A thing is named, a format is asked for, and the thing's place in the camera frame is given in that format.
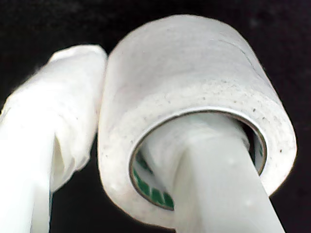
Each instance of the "white tape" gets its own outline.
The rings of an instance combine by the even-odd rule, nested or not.
[[[146,182],[152,180],[150,171],[138,177],[132,155],[157,126],[197,112],[229,114],[256,132],[258,150],[267,156],[260,179],[268,195],[289,174],[296,155],[294,130],[247,42],[213,19],[157,20],[128,34],[110,54],[99,122],[104,189],[133,218],[175,227],[165,188]],[[148,201],[156,197],[165,199],[163,208]]]
[[[48,232],[50,190],[89,160],[105,63],[100,46],[58,51],[7,99],[0,116],[0,232]]]

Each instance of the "pipe wrapped in tape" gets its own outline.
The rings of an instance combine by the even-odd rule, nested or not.
[[[236,30],[179,15],[149,22],[115,47],[106,70],[98,151],[104,189],[117,206],[139,221],[175,227],[173,200],[139,149],[165,122],[204,112],[230,116],[253,130],[255,167],[267,194],[275,192],[293,166],[295,134]],[[155,203],[155,196],[162,201]]]
[[[0,115],[0,232],[49,231],[50,192],[89,160],[105,63],[97,45],[60,50],[6,100]]]

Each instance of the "dark background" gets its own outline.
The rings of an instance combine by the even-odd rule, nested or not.
[[[0,0],[0,105],[59,49],[100,44],[108,53],[141,24],[177,13],[216,18],[250,43],[293,122],[298,157],[271,196],[287,233],[311,233],[310,0]],[[51,233],[172,232],[140,224],[115,207],[90,163],[54,195]]]

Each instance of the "tape roll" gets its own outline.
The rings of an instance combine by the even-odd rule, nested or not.
[[[292,124],[254,52],[232,27],[189,15],[149,22],[129,33],[107,64],[100,176],[112,201],[133,218],[174,228],[173,200],[165,187],[154,188],[139,148],[179,116],[217,112],[238,119],[254,132],[255,157],[262,155],[255,166],[267,194],[286,179],[296,156]],[[162,205],[152,203],[153,194]]]

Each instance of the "inner edge of tape roll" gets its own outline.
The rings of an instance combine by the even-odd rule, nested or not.
[[[183,116],[187,116],[187,115],[192,115],[192,114],[199,114],[199,113],[218,113],[218,114],[223,114],[225,116],[228,116],[228,117],[231,117],[233,119],[236,119],[238,121],[240,121],[241,123],[244,123],[246,126],[248,126],[250,129],[253,130],[253,132],[255,133],[255,136],[257,137],[259,143],[260,143],[260,147],[262,148],[262,163],[261,163],[261,166],[260,168],[258,169],[258,175],[261,175],[263,169],[264,169],[264,166],[266,164],[266,160],[267,160],[267,145],[266,145],[266,142],[265,142],[265,139],[262,135],[262,133],[260,132],[260,130],[252,123],[250,122],[249,120],[243,118],[242,116],[239,116],[237,114],[234,114],[234,113],[230,113],[230,112],[225,112],[225,111],[219,111],[219,110],[200,110],[200,111],[192,111],[192,112],[186,112],[186,113],[183,113],[183,114],[180,114],[178,116],[173,116],[171,118],[168,118],[166,120],[164,120],[163,122],[159,123],[158,125],[156,125],[155,127],[153,127],[152,129],[150,129],[140,140],[139,142],[137,143],[137,145],[135,146],[132,154],[131,154],[131,159],[130,159],[130,163],[129,163],[129,173],[130,173],[130,179],[131,179],[131,182],[132,182],[132,185],[134,186],[135,190],[142,196],[144,197],[146,200],[148,200],[150,203],[152,203],[153,205],[156,205],[160,208],[163,208],[163,209],[166,209],[166,210],[170,210],[170,211],[173,211],[173,207],[169,207],[169,206],[166,206],[166,205],[163,205],[163,204],[160,204],[158,202],[155,202],[152,200],[152,198],[150,197],[150,195],[146,195],[144,194],[141,189],[138,187],[137,185],[137,182],[135,182],[135,172],[134,172],[134,161],[135,161],[135,158],[140,150],[140,147],[143,143],[143,141],[145,140],[145,138],[150,135],[154,130],[156,130],[157,128],[165,125],[166,123],[168,123],[169,121],[171,120],[175,120],[179,117],[183,117]]]

